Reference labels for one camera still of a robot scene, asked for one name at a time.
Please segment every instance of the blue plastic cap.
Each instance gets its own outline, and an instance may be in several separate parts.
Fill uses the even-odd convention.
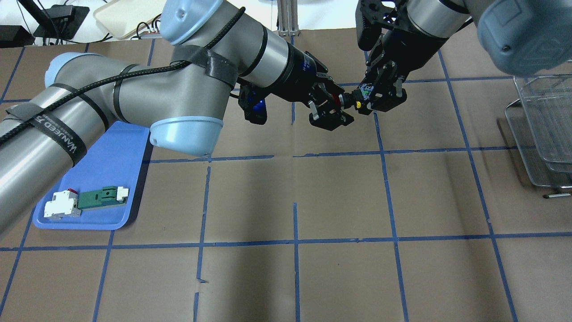
[[[173,46],[182,44],[222,3],[223,0],[167,0],[161,14],[161,35]]]
[[[479,20],[478,36],[501,71],[532,75],[572,57],[571,0],[496,0]]]
[[[54,58],[51,61],[50,67],[47,69],[46,74],[43,78],[43,82],[46,85],[46,88],[51,86],[51,84],[55,83],[55,78],[58,76],[59,71],[65,64],[67,64],[72,59],[87,55],[101,56],[100,54],[94,54],[94,53],[63,53],[58,57]]]
[[[213,152],[223,121],[208,116],[182,116],[151,125],[149,140],[156,147],[196,156]]]

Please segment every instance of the electrical component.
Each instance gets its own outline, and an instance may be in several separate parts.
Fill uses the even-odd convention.
[[[121,206],[129,195],[129,189],[125,187],[109,186],[100,190],[80,193],[78,208],[88,210],[102,207]]]
[[[81,209],[78,208],[77,199],[77,192],[72,189],[54,193],[53,199],[46,202],[43,217],[52,220],[60,220],[63,217],[79,217]]]

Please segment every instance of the white floor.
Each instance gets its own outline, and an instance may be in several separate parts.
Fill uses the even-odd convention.
[[[52,5],[61,5],[64,1],[65,0],[41,0],[41,3],[45,8],[49,8]],[[156,0],[139,0],[138,3],[144,5],[146,1]],[[237,7],[246,7],[247,14],[271,30],[277,29],[277,2],[275,0],[228,1]],[[105,5],[103,0],[69,0],[67,4],[86,6],[91,9],[90,14],[73,39],[74,41],[92,42],[100,40],[105,36],[108,31],[98,23],[92,15],[95,9]],[[298,0],[299,28],[354,28],[356,4],[357,0]],[[32,33],[38,27],[38,23],[26,10],[22,8],[22,13],[20,12],[16,0],[0,0],[0,25],[21,25],[26,29],[29,28]],[[36,39],[36,44],[41,45],[42,40]]]

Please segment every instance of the black velcro strap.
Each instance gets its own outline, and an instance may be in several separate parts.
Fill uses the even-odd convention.
[[[71,92],[71,93],[77,91],[77,89],[71,87],[70,85],[61,84],[61,83],[51,84],[50,87],[63,88],[66,91]],[[82,100],[84,100],[84,102],[86,102],[89,106],[91,106],[93,108],[93,110],[97,113],[97,115],[99,115],[101,121],[104,124],[105,130],[107,131],[109,129],[109,121],[107,120],[107,116],[105,116],[105,113],[103,112],[101,107],[99,105],[97,105],[96,102],[94,102],[92,99],[89,98],[89,96],[87,96],[85,94],[81,94],[80,98]]]
[[[258,51],[258,55],[256,55],[256,58],[254,59],[252,64],[242,74],[239,75],[240,77],[244,77],[244,76],[247,76],[248,74],[252,73],[254,68],[256,68],[258,66],[258,63],[260,62],[260,60],[262,60],[262,56],[264,56],[264,52],[266,51],[266,45],[268,44],[268,29],[266,29],[265,26],[262,26],[262,30],[264,33],[262,36],[262,45],[260,46],[260,49]]]
[[[172,62],[188,61],[205,69],[205,74],[216,78],[231,88],[239,77],[238,68],[225,57],[199,46],[175,46]]]
[[[59,118],[33,103],[22,103],[9,108],[6,112],[28,122],[54,140],[70,156],[75,166],[88,152],[84,141]]]
[[[132,70],[135,66],[138,65],[131,64],[125,67],[125,69],[122,70],[121,73],[119,73],[119,75],[124,75],[129,73],[129,71]],[[113,87],[113,108],[115,109],[115,113],[117,114],[117,117],[119,117],[120,120],[122,120],[125,123],[129,123],[125,119],[125,116],[123,116],[123,113],[121,112],[121,108],[119,106],[119,91],[121,90],[121,84],[123,84],[123,80],[118,80],[115,82],[115,87]]]

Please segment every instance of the robotic arm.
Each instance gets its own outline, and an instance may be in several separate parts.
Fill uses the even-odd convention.
[[[244,9],[224,0],[168,0],[161,28],[175,46],[170,66],[147,68],[97,54],[63,54],[46,73],[46,90],[8,110],[0,123],[0,231],[79,162],[117,120],[150,127],[155,146],[207,155],[215,147],[229,94],[238,82],[239,105],[251,123],[266,122],[261,101],[273,93],[304,103],[311,111],[310,123],[331,131],[353,121],[343,111],[351,106],[369,114],[404,102],[407,75],[421,68],[470,15],[480,19],[479,39],[493,58],[501,44],[495,62],[507,66],[503,70],[528,73],[563,62],[572,56],[571,2],[401,0],[387,8],[380,1],[360,0],[358,42],[371,51],[370,60],[360,87],[344,93],[316,57],[243,15]],[[503,15],[514,14],[508,9],[515,6],[522,15]],[[522,22],[509,28],[508,35],[494,29],[499,21],[507,26],[520,21],[514,17],[530,21],[530,13],[547,18],[553,12],[564,18],[544,21],[562,28],[551,38],[545,36],[556,30],[553,24],[540,33],[526,33],[526,39],[515,36]],[[535,55],[534,46],[541,54]]]

